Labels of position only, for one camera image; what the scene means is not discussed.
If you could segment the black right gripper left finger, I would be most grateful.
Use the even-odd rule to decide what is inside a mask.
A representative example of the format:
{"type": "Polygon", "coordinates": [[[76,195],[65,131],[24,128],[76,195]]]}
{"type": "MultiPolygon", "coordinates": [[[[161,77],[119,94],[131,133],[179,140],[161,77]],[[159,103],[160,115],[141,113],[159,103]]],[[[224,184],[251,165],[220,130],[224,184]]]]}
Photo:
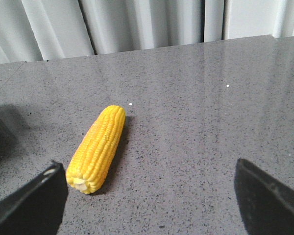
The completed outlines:
{"type": "Polygon", "coordinates": [[[52,164],[0,201],[0,235],[55,235],[62,223],[68,187],[64,167],[52,164]]]}

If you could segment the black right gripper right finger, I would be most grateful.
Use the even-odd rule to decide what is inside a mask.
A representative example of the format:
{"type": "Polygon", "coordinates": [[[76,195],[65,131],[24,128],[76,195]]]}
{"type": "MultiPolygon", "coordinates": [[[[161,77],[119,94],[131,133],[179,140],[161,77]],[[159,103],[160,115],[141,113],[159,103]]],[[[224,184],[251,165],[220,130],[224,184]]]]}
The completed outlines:
{"type": "Polygon", "coordinates": [[[238,159],[234,189],[249,235],[294,235],[294,190],[246,159],[238,159]]]}

